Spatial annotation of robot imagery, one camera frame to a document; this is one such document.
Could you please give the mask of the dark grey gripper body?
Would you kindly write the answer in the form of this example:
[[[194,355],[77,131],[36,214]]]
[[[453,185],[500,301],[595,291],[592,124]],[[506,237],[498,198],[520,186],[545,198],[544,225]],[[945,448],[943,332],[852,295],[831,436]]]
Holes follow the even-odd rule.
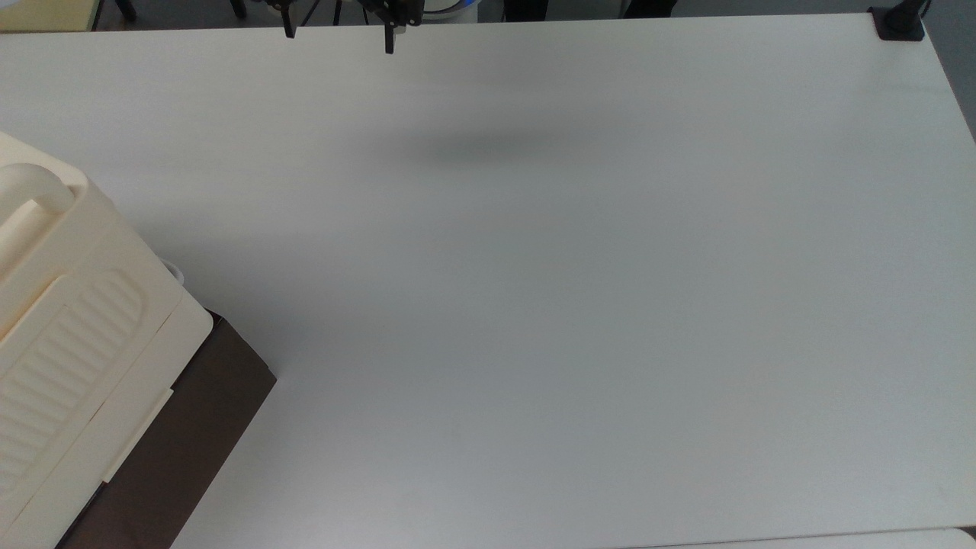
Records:
[[[352,3],[366,14],[379,18],[381,25],[394,22],[397,28],[418,27],[422,20],[422,1],[332,1],[332,22],[341,20],[342,6]],[[264,1],[265,7],[279,15],[284,27],[284,5],[291,5],[296,28],[306,27],[322,1]]]

